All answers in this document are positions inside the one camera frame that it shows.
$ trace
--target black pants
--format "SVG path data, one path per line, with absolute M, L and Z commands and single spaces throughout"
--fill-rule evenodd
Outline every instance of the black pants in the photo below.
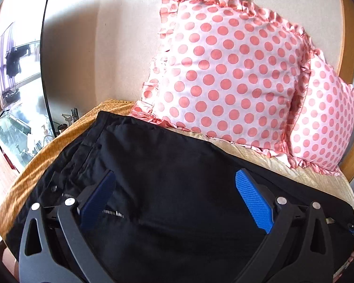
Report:
M 327 217 L 354 219 L 346 202 L 209 142 L 133 117 L 100 112 L 46 170 L 17 216 L 7 243 L 18 257 L 24 222 L 34 202 L 52 206 L 65 199 L 63 193 L 76 197 L 110 169 L 117 183 L 107 208 L 123 217 L 102 214 L 85 238 L 115 280 L 231 282 L 265 236 L 235 187 L 235 173 L 241 168 L 276 196 L 301 205 L 318 201 Z M 331 226 L 332 238 L 343 239 L 334 248 L 338 268 L 354 249 L 354 241 L 339 225 Z

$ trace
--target window curtain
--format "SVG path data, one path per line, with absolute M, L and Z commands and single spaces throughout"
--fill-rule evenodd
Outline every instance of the window curtain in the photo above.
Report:
M 15 86 L 14 77 L 10 78 L 9 75 L 7 75 L 5 58 L 7 52 L 15 46 L 13 27 L 14 23 L 12 23 L 0 37 L 0 103 L 2 108 L 6 106 L 3 100 L 3 94 Z

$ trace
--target cable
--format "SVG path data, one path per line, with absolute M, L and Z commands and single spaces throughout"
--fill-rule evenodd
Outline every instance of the cable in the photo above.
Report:
M 42 148 L 44 148 L 44 140 L 46 139 L 47 136 L 54 138 L 54 136 L 52 136 L 52 135 L 46 135 L 46 136 L 43 138 L 43 145 L 42 145 Z

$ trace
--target zipper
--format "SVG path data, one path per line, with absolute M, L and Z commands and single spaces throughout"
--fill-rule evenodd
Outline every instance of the zipper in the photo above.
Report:
M 62 196 L 65 197 L 65 198 L 74 198 L 76 199 L 73 195 L 71 194 L 67 194 L 66 192 L 62 193 Z M 117 216 L 117 217 L 121 217 L 123 218 L 123 215 L 118 212 L 118 211 L 111 211 L 111 210 L 108 210 L 108 209 L 104 209 L 102 211 L 103 214 L 107 214 L 107 215 L 112 215 L 112 216 Z

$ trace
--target glass table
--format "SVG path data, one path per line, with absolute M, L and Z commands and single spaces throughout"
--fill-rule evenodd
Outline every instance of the glass table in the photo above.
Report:
M 0 147 L 19 172 L 54 137 L 41 79 L 20 87 L 21 99 L 0 116 Z

